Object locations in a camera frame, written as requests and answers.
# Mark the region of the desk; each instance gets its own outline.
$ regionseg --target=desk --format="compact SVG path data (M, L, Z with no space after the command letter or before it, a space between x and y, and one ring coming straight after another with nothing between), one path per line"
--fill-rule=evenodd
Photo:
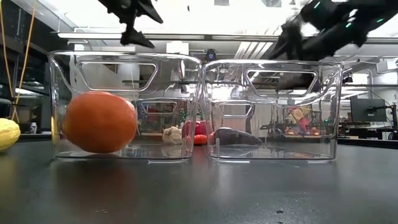
M336 162L52 161L51 143L0 156L0 223L390 224L398 151L338 146Z
M360 139L374 138L378 140L388 140L389 133L393 132L392 128L350 128L350 136L358 136Z

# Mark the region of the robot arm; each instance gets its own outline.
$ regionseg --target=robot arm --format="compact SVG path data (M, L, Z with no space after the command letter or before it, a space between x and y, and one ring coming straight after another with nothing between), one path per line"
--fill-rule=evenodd
M155 10L151 0L98 0L119 18L121 24L126 24L126 31L122 33L120 43L122 45L137 44L154 48L155 46L145 38L142 32L134 29L134 22L137 17L147 15L158 23L163 23L162 18Z
M268 59L286 54L289 60L317 61L351 43L361 47L370 31L397 13L398 1L394 0L312 0L299 15L282 25L282 34ZM304 39L300 33L303 23L310 23L320 33Z

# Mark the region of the yellow cable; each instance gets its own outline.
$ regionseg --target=yellow cable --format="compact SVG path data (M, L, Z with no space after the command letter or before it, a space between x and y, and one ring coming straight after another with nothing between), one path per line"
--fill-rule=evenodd
M32 19L30 20L30 27L29 27L29 35L27 37L27 45L26 45L26 53L25 53L25 60L24 60L24 66L22 68L22 73L21 73L21 80L19 82L19 89L22 88L22 82L24 81L24 75L25 75L25 69L26 69L26 63L27 63L27 57L29 54L29 45L30 45L30 38L32 36L32 29L33 29L33 23L35 21L35 11L36 11L36 2L37 0L33 1L33 12L32 12ZM16 100L16 105L18 105L19 102L19 95L21 94L21 91L18 91L17 94L17 100ZM11 119L14 119L15 115L16 115L17 111L16 111L16 106L14 106L14 112L12 113L12 117Z
M10 69L8 67L6 37L5 37L5 34L4 34L4 22L3 22L3 19L2 19L2 4L1 3L2 2L0 1L0 22L1 22L2 50L4 52L4 60L5 60L5 63L6 63L6 71L7 71L8 85L9 85L9 89L10 89L10 94L11 94L11 98L14 101L14 91L12 90Z

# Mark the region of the clear plastic bin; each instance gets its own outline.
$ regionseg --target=clear plastic bin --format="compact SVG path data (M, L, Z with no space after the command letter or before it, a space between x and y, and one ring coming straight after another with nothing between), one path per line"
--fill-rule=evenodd
M52 141L55 157L184 159L192 155L193 127L200 92L201 62L175 54L131 52L51 52ZM92 154L67 140L62 124L72 98L86 91L106 91L136 108L137 133L112 154ZM178 127L182 137L164 137Z
M202 73L201 107L209 121L209 155L334 159L341 79L342 68L335 63L208 63Z

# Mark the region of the ceiling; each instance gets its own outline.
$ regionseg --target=ceiling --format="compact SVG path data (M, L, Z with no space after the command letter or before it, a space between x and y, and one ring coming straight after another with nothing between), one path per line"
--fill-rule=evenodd
M27 12L32 12L33 0L13 1ZM79 32L120 33L124 30L124 25L119 24L118 18L114 14L108 14L106 8L97 0L38 0L38 2L37 18L59 32L70 32L71 29L75 29ZM157 24L142 16L136 21L136 29L143 33L279 35L280 25L299 11L302 4L300 2L299 0L152 0L164 23ZM62 23L56 21L54 16L59 17ZM395 16L382 27L372 31L369 36L393 37L398 34L398 27L395 26L397 22L398 17ZM302 32L308 36L317 33L317 30L307 25L303 27ZM260 58L271 45L248 42L188 43L189 49L195 52L215 49L220 58ZM95 44L121 47L116 40L96 41ZM166 44L167 41L155 41L154 50L140 46L132 48L138 52L165 52ZM374 55L372 47L366 47L361 49L361 54ZM386 51L380 53L391 55L395 50L391 53ZM353 55L358 52L358 49L349 46L338 53ZM197 54L197 57L204 57L203 53Z

